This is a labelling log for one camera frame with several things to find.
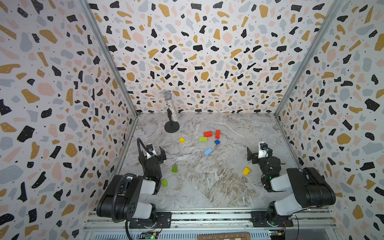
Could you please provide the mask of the light blue long block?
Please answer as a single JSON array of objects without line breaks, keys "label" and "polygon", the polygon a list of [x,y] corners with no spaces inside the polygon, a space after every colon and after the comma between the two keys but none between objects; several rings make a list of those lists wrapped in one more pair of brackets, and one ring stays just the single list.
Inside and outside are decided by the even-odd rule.
[{"label": "light blue long block", "polygon": [[204,155],[205,156],[209,156],[214,150],[212,148],[208,148],[205,152],[204,152]]}]

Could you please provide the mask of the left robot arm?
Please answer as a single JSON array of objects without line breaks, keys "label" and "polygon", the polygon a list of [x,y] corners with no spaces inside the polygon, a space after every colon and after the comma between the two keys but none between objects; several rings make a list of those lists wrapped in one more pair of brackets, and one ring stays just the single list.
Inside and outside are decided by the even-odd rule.
[{"label": "left robot arm", "polygon": [[96,207],[97,216],[110,218],[114,223],[135,221],[148,228],[157,223],[156,205],[142,203],[139,198],[159,192],[163,178],[160,164],[167,157],[163,148],[159,148],[160,154],[157,155],[150,147],[147,145],[150,153],[141,151],[139,156],[145,175],[114,176]]}]

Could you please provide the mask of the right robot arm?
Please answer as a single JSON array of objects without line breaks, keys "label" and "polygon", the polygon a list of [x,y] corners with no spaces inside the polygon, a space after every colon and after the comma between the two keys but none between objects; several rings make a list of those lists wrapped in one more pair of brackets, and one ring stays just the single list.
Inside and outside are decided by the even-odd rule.
[{"label": "right robot arm", "polygon": [[292,191],[284,199],[270,202],[266,211],[252,211],[251,222],[255,228],[293,227],[294,214],[336,202],[335,192],[315,168],[287,168],[281,175],[283,163],[264,142],[259,143],[257,153],[247,148],[247,160],[260,167],[261,183],[267,192]]}]

